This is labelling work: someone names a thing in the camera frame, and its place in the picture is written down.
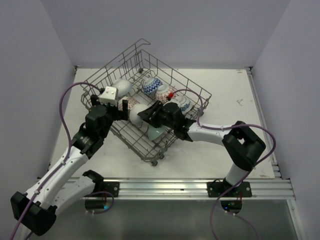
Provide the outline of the red dotted pattern bowl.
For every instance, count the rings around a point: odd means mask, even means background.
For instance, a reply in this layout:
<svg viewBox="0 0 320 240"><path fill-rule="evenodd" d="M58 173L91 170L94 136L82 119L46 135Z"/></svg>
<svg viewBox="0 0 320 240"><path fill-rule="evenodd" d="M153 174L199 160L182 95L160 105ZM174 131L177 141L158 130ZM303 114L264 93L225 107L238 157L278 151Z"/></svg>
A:
<svg viewBox="0 0 320 240"><path fill-rule="evenodd" d="M127 108L130 111L139 102L131 96L124 96L118 101L118 109L123 110L123 101L127 101Z"/></svg>

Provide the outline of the plain white bowl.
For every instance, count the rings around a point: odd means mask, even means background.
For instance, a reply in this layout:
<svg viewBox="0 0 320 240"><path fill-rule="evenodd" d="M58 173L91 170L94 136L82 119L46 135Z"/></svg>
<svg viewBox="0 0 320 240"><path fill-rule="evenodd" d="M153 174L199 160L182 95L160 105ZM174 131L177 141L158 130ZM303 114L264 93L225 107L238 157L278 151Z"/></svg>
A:
<svg viewBox="0 0 320 240"><path fill-rule="evenodd" d="M148 105L147 104L143 104L143 103L137 103L135 104L130 112L129 112L129 120L132 124L136 125L138 123L140 123L142 121L142 118L138 115L138 113L145 111L146 109L148 109Z"/></svg>

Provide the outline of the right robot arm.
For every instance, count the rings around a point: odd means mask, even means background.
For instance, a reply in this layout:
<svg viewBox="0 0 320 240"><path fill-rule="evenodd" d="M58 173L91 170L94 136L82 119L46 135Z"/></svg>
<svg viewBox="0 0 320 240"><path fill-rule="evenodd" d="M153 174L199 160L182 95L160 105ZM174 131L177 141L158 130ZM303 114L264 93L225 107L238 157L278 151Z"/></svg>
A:
<svg viewBox="0 0 320 240"><path fill-rule="evenodd" d="M237 121L227 130L199 126L196 120L187 118L175 102L162 104L156 101L137 115L152 127L168 127L182 141L224 146L233 164L222 182L213 182L208 187L218 193L224 192L227 196L235 196L241 190L239 181L253 170L266 149L263 140L244 122Z"/></svg>

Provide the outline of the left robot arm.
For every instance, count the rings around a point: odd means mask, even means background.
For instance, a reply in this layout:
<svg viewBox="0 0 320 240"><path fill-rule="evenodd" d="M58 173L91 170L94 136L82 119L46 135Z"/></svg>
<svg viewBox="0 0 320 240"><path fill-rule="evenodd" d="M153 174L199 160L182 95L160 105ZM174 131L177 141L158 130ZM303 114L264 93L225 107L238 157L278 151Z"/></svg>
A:
<svg viewBox="0 0 320 240"><path fill-rule="evenodd" d="M56 164L24 193L17 191L10 199L13 216L18 225L31 234L44 235L55 223L58 212L87 195L103 194L103 177L88 170L71 187L64 188L71 176L102 147L115 121L127 120L128 101L122 109L115 103L104 102L97 95L91 97L92 107Z"/></svg>

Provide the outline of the pale green bowl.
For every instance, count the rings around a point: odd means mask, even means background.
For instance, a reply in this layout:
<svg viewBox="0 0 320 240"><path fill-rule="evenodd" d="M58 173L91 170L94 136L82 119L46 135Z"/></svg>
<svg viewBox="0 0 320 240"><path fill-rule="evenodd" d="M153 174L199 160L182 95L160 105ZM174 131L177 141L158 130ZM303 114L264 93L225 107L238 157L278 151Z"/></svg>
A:
<svg viewBox="0 0 320 240"><path fill-rule="evenodd" d="M154 141L155 139L160 137L166 131L166 129L167 127L164 125L162 125L161 127L153 127L149 125L147 128L148 139Z"/></svg>

